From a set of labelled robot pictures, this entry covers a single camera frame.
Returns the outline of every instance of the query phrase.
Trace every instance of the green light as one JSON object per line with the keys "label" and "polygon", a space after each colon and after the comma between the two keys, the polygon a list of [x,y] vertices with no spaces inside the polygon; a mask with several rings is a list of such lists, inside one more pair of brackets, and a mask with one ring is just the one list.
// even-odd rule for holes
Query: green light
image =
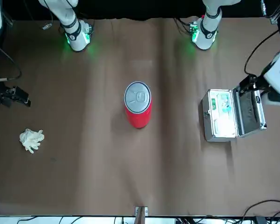
{"label": "green light", "polygon": [[197,30],[192,34],[192,42],[195,43],[197,41],[198,35],[199,35],[199,30]]}
{"label": "green light", "polygon": [[217,35],[217,31],[216,31],[215,34],[214,34],[213,42],[215,41],[216,35]]}
{"label": "green light", "polygon": [[82,35],[83,35],[83,37],[85,39],[85,42],[86,43],[90,43],[90,36],[89,36],[89,34],[82,33]]}
{"label": "green light", "polygon": [[66,36],[66,39],[67,39],[67,43],[68,44],[70,44],[70,40],[69,40],[69,38],[67,37],[67,35],[65,34],[65,36]]}

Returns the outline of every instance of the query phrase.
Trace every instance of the pull tab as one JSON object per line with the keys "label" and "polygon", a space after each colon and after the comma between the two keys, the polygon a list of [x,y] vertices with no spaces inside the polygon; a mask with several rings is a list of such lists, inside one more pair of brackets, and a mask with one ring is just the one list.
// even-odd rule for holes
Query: pull tab
{"label": "pull tab", "polygon": [[138,102],[144,103],[147,100],[147,96],[145,94],[145,92],[137,92],[136,94],[136,100]]}

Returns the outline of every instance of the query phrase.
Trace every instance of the brown table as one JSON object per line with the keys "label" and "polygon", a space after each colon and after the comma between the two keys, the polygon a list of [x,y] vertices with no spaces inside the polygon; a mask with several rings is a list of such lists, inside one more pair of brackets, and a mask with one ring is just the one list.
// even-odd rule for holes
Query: brown table
{"label": "brown table", "polygon": [[[4,49],[21,66],[14,82],[30,109],[0,107],[0,214],[231,215],[280,199],[280,107],[265,106],[268,130],[229,143],[203,137],[200,100],[209,88],[229,89],[244,77],[252,49],[276,29],[260,18],[222,19],[208,51],[179,34],[172,19],[96,21],[92,43],[70,50],[59,24],[47,31],[16,22]],[[260,73],[280,49],[278,35],[251,59]],[[0,58],[0,74],[17,74]],[[152,119],[132,128],[123,94],[134,80],[153,96]],[[43,129],[31,155],[25,128]],[[267,203],[252,214],[272,215]]]}

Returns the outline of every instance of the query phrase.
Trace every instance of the aluminum case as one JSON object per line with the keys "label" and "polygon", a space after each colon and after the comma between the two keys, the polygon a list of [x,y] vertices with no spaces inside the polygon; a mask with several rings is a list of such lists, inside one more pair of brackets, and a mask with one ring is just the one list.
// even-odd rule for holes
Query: aluminum case
{"label": "aluminum case", "polygon": [[241,101],[238,91],[210,89],[202,99],[204,133],[207,141],[228,142],[237,137],[257,133],[266,129],[266,121],[260,99],[260,92],[251,92],[251,105],[253,106],[253,119],[255,124],[249,130],[244,123],[247,122],[242,113]]}

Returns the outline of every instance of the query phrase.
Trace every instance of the can lid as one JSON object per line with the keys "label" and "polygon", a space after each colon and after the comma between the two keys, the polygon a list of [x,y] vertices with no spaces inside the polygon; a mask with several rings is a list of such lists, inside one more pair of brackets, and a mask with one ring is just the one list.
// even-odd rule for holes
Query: can lid
{"label": "can lid", "polygon": [[144,112],[150,104],[150,90],[143,82],[131,83],[125,92],[125,105],[133,113]]}

